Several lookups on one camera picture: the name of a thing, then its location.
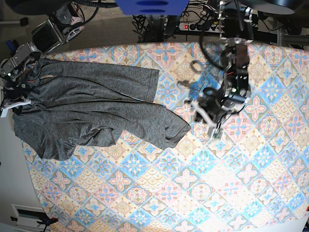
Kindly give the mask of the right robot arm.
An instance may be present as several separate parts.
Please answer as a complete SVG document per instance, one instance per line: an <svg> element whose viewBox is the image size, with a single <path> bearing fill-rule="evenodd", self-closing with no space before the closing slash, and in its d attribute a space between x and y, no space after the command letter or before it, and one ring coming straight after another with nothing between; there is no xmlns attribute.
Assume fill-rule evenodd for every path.
<svg viewBox="0 0 309 232"><path fill-rule="evenodd" d="M26 69L37 63L42 55L75 38L84 26L74 26L83 22L84 14L79 13L79 5L69 3L38 25L31 32L31 42L18 46L11 58L0 63L0 78L3 80L0 92L4 94L4 99L24 101L30 92L25 80Z"/></svg>

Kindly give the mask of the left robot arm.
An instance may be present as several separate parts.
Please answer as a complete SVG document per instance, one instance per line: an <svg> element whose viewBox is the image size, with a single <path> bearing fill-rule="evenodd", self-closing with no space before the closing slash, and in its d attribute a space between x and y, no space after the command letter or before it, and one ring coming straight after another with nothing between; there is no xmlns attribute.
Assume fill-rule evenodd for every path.
<svg viewBox="0 0 309 232"><path fill-rule="evenodd" d="M235 114L234 106L244 105L251 94L248 44L253 41L252 9L238 0L221 0L218 7L220 38L225 48L219 61L212 59L203 46L201 51L210 64L223 72L223 80L219 89L206 87L197 101L191 103L196 121L210 126L221 122L226 115Z"/></svg>

